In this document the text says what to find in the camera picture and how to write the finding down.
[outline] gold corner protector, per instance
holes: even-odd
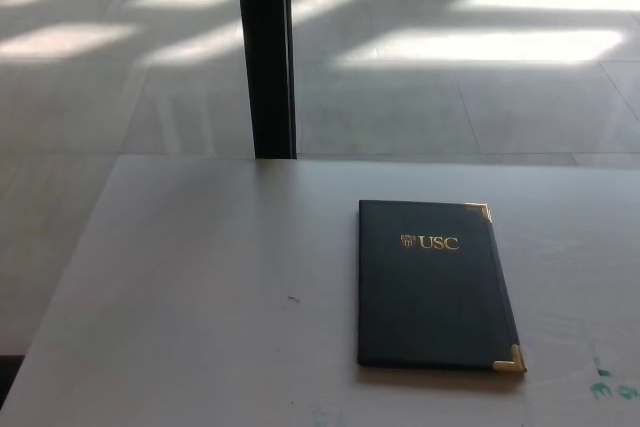
[[[487,204],[475,204],[473,202],[467,202],[465,205],[480,207],[482,209],[482,215],[484,216],[484,218],[493,223],[493,220],[491,219],[491,210],[489,210],[489,206]]]
[[[524,374],[527,371],[527,367],[524,365],[524,357],[520,346],[513,344],[511,346],[511,360],[496,360],[493,363],[493,370],[510,374]]]

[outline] leather padfolio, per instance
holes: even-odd
[[[526,368],[484,204],[360,201],[358,363]]]

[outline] green mark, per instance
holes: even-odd
[[[596,399],[600,397],[611,397],[611,389],[604,382],[598,382],[591,386],[591,392]]]
[[[613,375],[611,375],[611,372],[600,368],[600,359],[598,357],[594,357],[593,361],[596,363],[596,370],[598,371],[598,375],[600,377],[613,377]]]
[[[638,394],[638,389],[635,387],[629,387],[628,385],[619,385],[617,392],[621,397],[627,400],[636,399],[640,395]]]

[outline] black metal pole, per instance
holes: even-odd
[[[291,0],[240,0],[256,158],[295,159]]]

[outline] white table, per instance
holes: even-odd
[[[357,368],[367,198],[490,204],[524,381]],[[636,172],[122,158],[0,426],[637,425],[639,198]]]

